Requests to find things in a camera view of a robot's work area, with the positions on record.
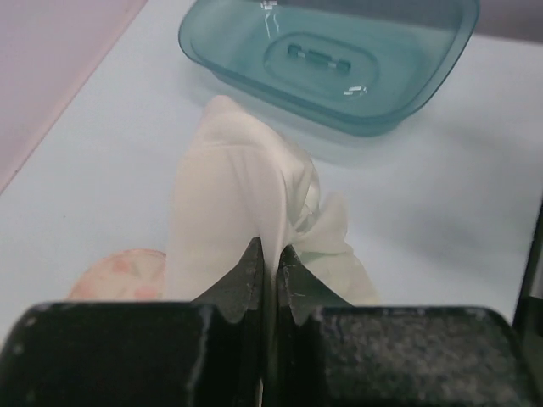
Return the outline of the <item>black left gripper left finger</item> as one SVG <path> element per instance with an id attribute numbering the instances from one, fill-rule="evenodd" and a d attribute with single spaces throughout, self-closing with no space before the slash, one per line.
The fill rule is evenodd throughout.
<path id="1" fill-rule="evenodd" d="M 1 351 L 4 406 L 256 406 L 259 239 L 191 302 L 30 307 Z"/>

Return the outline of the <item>white bra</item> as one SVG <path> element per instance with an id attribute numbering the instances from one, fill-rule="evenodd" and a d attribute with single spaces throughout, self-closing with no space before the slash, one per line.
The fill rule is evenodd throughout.
<path id="1" fill-rule="evenodd" d="M 346 200 L 337 192 L 322 195 L 310 155 L 229 97 L 217 96 L 177 166 L 162 297 L 197 298 L 259 238 L 267 318 L 275 314 L 286 247 L 343 300 L 375 305 L 377 290 L 347 231 Z"/>

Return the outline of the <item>pink floral mesh laundry bag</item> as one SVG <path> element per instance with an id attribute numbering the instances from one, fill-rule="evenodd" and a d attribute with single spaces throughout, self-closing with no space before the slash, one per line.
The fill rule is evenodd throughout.
<path id="1" fill-rule="evenodd" d="M 99 260 L 71 289 L 70 301 L 155 301 L 162 297 L 165 254 L 121 251 Z"/>

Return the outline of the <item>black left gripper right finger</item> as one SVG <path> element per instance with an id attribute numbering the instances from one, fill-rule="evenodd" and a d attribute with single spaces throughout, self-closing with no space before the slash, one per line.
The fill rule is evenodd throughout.
<path id="1" fill-rule="evenodd" d="M 480 307 L 355 307 L 286 248 L 277 271 L 281 406 L 527 406 L 513 329 Z"/>

